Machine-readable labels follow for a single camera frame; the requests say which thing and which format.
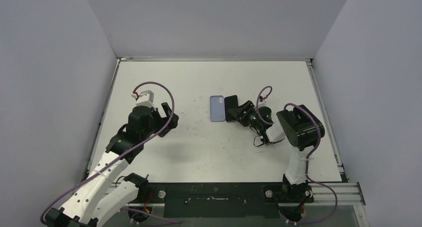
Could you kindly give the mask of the black smartphone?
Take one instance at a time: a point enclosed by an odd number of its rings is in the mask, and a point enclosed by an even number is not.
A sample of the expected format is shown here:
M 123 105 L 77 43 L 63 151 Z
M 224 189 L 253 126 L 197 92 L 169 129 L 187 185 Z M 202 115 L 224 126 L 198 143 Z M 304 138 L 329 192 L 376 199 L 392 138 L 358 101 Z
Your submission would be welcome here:
M 229 112 L 230 109 L 238 107 L 238 96 L 232 95 L 224 98 L 225 121 L 234 122 L 236 118 Z

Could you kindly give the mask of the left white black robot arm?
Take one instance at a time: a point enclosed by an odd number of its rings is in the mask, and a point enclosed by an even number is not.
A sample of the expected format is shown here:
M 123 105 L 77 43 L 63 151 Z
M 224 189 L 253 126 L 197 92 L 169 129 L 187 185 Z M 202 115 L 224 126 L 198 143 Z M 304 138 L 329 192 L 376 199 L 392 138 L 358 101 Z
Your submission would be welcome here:
M 136 105 L 117 134 L 111 138 L 96 167 L 86 180 L 62 194 L 71 197 L 59 208 L 52 205 L 40 217 L 48 227 L 101 227 L 128 202 L 143 202 L 148 197 L 146 178 L 131 173 L 123 183 L 106 194 L 112 182 L 156 136 L 175 129 L 178 116 L 167 103 L 161 104 L 166 116 L 160 116 L 151 101 Z

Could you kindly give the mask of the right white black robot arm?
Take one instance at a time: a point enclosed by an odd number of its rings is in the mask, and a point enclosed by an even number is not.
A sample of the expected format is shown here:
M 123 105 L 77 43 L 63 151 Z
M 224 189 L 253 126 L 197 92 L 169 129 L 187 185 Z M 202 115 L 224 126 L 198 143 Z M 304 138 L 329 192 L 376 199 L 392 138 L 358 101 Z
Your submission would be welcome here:
M 228 108 L 229 117 L 250 128 L 260 140 L 260 145 L 270 146 L 288 141 L 291 156 L 288 168 L 283 175 L 282 197 L 289 202 L 300 195 L 310 196 L 309 158 L 325 135 L 325 129 L 304 105 L 284 109 L 272 118 L 272 110 L 262 103 L 255 106 L 247 101 L 241 106 Z

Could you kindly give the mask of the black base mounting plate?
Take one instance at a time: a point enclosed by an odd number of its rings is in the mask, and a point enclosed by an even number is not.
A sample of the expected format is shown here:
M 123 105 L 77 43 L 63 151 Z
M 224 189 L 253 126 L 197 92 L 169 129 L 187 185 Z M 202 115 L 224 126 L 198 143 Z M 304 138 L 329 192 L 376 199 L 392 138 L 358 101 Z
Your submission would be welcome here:
M 294 191 L 283 182 L 149 183 L 130 207 L 163 207 L 166 218 L 279 218 L 280 211 L 300 214 L 313 203 L 312 189 Z

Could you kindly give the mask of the aluminium table frame rail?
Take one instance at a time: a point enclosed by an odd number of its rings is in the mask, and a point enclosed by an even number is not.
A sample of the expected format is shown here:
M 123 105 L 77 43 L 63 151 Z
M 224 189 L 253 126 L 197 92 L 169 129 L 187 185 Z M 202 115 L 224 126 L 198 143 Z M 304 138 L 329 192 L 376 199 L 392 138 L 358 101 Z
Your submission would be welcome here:
M 343 162 L 342 162 L 342 159 L 337 147 L 337 143 L 334 137 L 334 133 L 332 130 L 332 126 L 331 126 L 328 114 L 326 112 L 326 108 L 322 100 L 320 88 L 318 86 L 318 82 L 315 76 L 313 59 L 307 58 L 305 59 L 305 62 L 308 68 L 308 72 L 309 72 L 313 87 L 314 87 L 318 105 L 321 110 L 322 117 L 325 123 L 325 128 L 326 128 L 325 132 L 330 140 L 331 147 L 334 152 L 334 157 L 337 162 L 337 167 L 338 167 L 340 176 L 342 177 L 341 182 L 327 182 L 327 185 L 330 186 L 336 192 L 338 205 L 347 205 L 347 206 L 365 205 L 360 184 L 358 182 L 352 183 L 347 179 L 344 165 L 343 165 Z

